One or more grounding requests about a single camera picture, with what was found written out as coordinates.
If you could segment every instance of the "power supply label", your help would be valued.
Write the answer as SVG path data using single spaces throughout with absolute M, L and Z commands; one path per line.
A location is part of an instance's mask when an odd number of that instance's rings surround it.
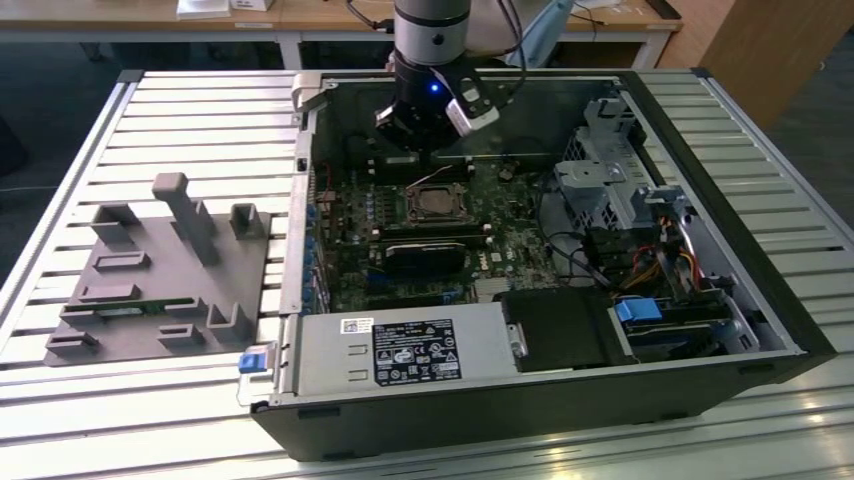
M 450 319 L 373 325 L 373 380 L 380 387 L 458 378 Z

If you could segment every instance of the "circuit board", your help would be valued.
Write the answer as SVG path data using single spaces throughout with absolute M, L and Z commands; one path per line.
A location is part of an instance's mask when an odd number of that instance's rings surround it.
M 333 199 L 321 207 L 330 311 L 476 303 L 498 291 L 558 284 L 533 217 L 538 173 L 506 175 L 502 167 L 500 159 L 474 160 L 466 182 L 424 182 L 417 190 L 352 176 L 325 192 Z M 393 233 L 432 221 L 485 230 L 484 244 L 464 249 L 452 274 L 392 278 L 380 260 L 389 244 L 374 238 L 376 228 Z

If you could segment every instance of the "blue tab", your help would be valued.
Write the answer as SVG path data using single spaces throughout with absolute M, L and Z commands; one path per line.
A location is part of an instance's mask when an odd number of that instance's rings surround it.
M 266 354 L 244 353 L 237 364 L 240 373 L 260 373 L 266 371 Z
M 628 298 L 613 308 L 620 322 L 649 322 L 661 319 L 653 298 Z

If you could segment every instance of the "aluminum extrusion table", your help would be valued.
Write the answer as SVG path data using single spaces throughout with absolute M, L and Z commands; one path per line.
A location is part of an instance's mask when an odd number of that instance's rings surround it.
M 95 236 L 95 205 L 164 215 L 158 172 L 210 213 L 273 214 L 258 341 L 277 331 L 292 157 L 292 72 L 147 72 L 115 84 L 0 292 L 0 477 L 832 478 L 854 464 L 854 234 L 712 79 L 641 78 L 839 357 L 697 418 L 298 464 L 237 404 L 237 354 L 66 368 L 43 344 Z M 656 149 L 649 146 L 655 159 Z M 661 162 L 668 182 L 676 174 Z

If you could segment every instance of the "white sticker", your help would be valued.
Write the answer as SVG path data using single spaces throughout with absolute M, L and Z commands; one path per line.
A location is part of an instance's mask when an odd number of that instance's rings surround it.
M 373 326 L 373 318 L 342 318 L 341 334 L 344 333 L 368 333 Z
M 272 23 L 234 23 L 234 28 L 272 28 Z

